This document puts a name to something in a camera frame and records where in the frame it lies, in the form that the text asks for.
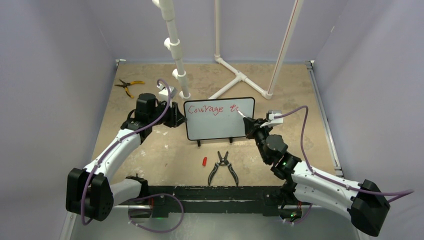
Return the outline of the black framed whiteboard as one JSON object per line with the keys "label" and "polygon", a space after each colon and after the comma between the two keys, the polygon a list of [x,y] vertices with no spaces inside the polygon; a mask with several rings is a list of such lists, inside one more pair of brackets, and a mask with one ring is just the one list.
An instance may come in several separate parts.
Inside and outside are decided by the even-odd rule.
{"label": "black framed whiteboard", "polygon": [[243,138],[243,117],[252,118],[255,113],[253,97],[188,100],[183,104],[186,135],[190,141],[220,138]]}

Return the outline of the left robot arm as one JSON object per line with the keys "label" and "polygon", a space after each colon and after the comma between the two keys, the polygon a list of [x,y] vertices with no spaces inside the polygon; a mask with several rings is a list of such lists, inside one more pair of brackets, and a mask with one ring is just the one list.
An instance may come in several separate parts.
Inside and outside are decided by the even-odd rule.
{"label": "left robot arm", "polygon": [[152,133],[153,127],[177,128],[187,121],[178,103],[160,101],[153,93],[142,93],[136,100],[114,140],[92,162],[82,169],[73,168],[67,176],[65,209],[89,220],[103,221],[112,208],[127,200],[138,205],[149,199],[148,182],[128,176],[110,184],[127,157]]}

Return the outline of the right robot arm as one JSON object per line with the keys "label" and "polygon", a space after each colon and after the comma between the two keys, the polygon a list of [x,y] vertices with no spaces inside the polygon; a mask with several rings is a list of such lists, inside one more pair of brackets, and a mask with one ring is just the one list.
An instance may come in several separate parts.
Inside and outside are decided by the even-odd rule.
{"label": "right robot arm", "polygon": [[280,191],[284,202],[318,205],[347,218],[369,236],[380,234],[391,206],[373,181],[346,180],[308,166],[288,152],[281,135],[270,133],[265,119],[244,117],[243,123],[246,138],[255,141],[263,162],[285,181]]}

